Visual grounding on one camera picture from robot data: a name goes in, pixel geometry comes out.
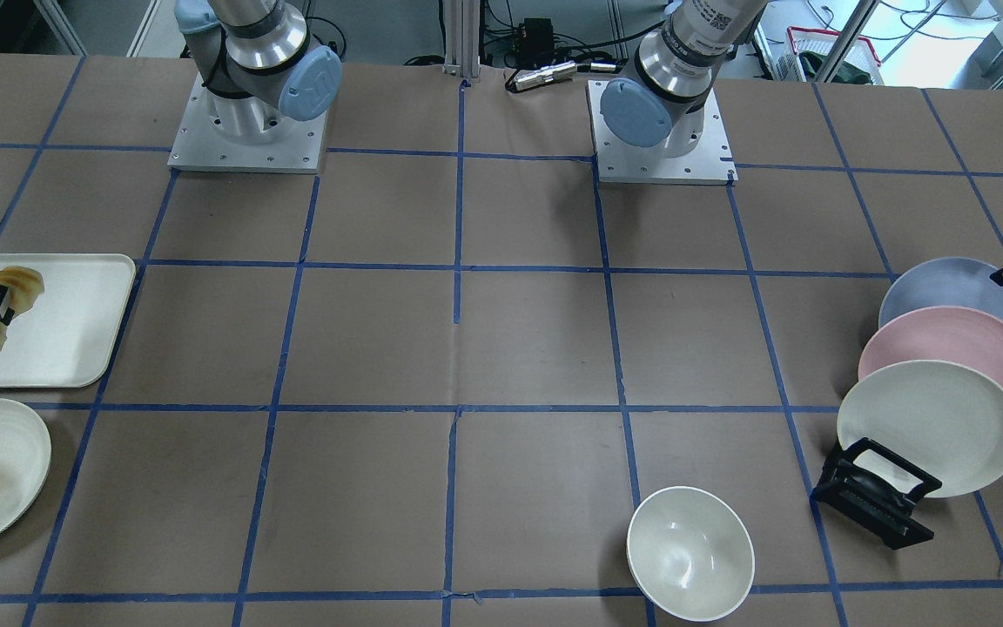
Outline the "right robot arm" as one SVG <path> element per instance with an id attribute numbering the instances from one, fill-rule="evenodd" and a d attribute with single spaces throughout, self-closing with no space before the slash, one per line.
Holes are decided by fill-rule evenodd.
<path id="1" fill-rule="evenodd" d="M 292 166 L 273 142 L 309 138 L 339 57 L 283 1 L 175 11 L 188 61 L 0 53 L 0 253 L 140 255 L 168 210 L 165 259 L 304 260 L 317 179 L 236 158 Z"/>

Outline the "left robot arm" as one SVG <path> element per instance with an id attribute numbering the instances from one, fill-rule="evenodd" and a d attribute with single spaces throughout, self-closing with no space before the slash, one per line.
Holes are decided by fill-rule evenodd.
<path id="1" fill-rule="evenodd" d="M 741 179 L 606 186 L 611 266 L 888 274 L 1003 257 L 1003 91 L 720 82 L 717 56 L 694 44 L 701 23 L 690 13 L 646 36 L 629 75 L 606 84 L 600 119 L 668 139 L 716 95 Z"/>

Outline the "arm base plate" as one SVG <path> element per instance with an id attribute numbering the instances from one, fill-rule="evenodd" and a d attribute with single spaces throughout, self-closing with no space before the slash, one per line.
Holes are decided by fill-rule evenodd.
<path id="1" fill-rule="evenodd" d="M 600 106 L 606 86 L 606 80 L 588 82 L 590 130 L 603 183 L 725 185 L 737 181 L 716 92 L 710 92 L 703 110 L 677 123 L 663 143 L 638 147 L 618 138 L 606 125 Z"/>
<path id="2" fill-rule="evenodd" d="M 220 97 L 192 83 L 168 166 L 181 172 L 318 174 L 329 112 L 294 120 L 255 97 Z"/>

